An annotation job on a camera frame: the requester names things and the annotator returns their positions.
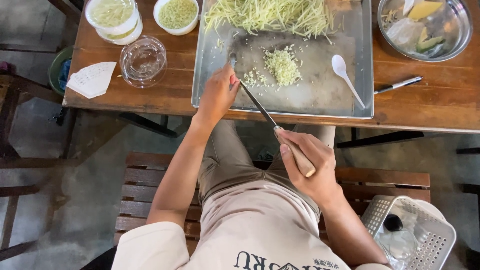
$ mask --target paper note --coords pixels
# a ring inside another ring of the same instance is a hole
[[[94,98],[107,92],[116,62],[101,62],[73,73],[67,87],[86,98]]]

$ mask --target metal basket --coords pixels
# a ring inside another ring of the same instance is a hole
[[[413,234],[418,241],[418,248],[416,256],[406,269],[440,270],[456,240],[455,229],[440,212],[435,214],[432,209],[428,210],[408,196],[376,195],[361,217],[363,225],[375,238],[397,200],[403,205],[401,209],[417,215],[417,224],[414,227]]]

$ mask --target person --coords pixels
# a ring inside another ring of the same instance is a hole
[[[238,90],[229,64],[206,82],[146,225],[120,238],[112,269],[389,269],[385,254],[336,183],[335,127],[297,125],[280,134],[312,162],[312,176],[299,172],[287,145],[280,146],[281,155],[268,170],[257,169],[234,122],[221,120]],[[189,257],[183,226],[197,181],[201,235]],[[319,238],[320,213],[329,246]]]

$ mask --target pen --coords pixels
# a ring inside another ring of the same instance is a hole
[[[380,94],[380,93],[383,93],[383,92],[386,92],[386,91],[393,90],[395,88],[399,88],[401,86],[409,86],[409,85],[412,85],[412,84],[416,84],[417,82],[421,81],[422,79],[423,79],[422,76],[418,76],[418,77],[411,78],[411,79],[408,79],[408,80],[400,82],[400,83],[393,84],[393,85],[391,85],[389,87],[386,87],[384,89],[374,91],[373,93],[374,94]]]

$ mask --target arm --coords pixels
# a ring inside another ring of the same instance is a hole
[[[181,227],[195,192],[207,140],[235,100],[239,81],[226,64],[205,84],[198,112],[155,193],[146,224],[171,221]]]
[[[296,143],[316,168],[314,175],[304,177],[288,146],[280,146],[292,184],[311,197],[323,213],[332,251],[349,266],[387,264],[383,251],[345,199],[341,186],[336,183],[333,150],[310,134],[283,131],[281,136]]]

